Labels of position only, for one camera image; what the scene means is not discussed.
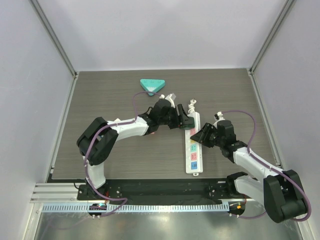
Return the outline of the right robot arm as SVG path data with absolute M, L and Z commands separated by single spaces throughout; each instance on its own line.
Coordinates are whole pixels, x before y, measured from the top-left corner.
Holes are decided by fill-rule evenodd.
M 300 177 L 294 170 L 283 170 L 254 154 L 250 147 L 237 140 L 229 120 L 206 123 L 191 140 L 205 147 L 218 147 L 232 163 L 246 169 L 227 177 L 226 194 L 231 198 L 248 196 L 263 205 L 275 223 L 286 220 L 301 222 L 311 215 L 311 204 Z

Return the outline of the teal triangular socket adapter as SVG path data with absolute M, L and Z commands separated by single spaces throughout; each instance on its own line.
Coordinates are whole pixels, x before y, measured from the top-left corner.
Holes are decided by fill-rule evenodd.
M 140 79 L 141 87 L 148 92 L 149 96 L 153 96 L 155 93 L 165 87 L 166 81 L 163 79 Z

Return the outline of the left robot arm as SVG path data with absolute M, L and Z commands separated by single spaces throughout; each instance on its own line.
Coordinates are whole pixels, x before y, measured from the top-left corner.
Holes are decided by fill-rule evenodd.
M 95 118 L 76 141 L 83 157 L 85 186 L 89 195 L 95 200 L 106 195 L 104 162 L 116 142 L 150 135 L 160 126 L 168 126 L 171 130 L 190 130 L 195 127 L 195 120 L 187 115 L 182 104 L 175 106 L 173 100 L 164 98 L 132 119 L 106 121 L 102 117 Z

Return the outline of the dark green cube plug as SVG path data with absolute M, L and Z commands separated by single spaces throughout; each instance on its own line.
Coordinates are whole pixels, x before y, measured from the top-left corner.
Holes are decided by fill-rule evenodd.
M 183 117 L 183 125 L 182 128 L 184 130 L 191 130 L 195 127 L 195 120 L 192 116 L 184 116 Z

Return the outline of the white power strip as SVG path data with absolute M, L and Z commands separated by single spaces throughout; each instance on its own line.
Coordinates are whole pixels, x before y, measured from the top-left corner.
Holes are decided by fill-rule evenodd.
M 194 128 L 185 131 L 185 172 L 197 177 L 203 172 L 202 145 L 191 139 L 201 129 L 200 114 L 196 111 L 189 113 L 194 118 Z

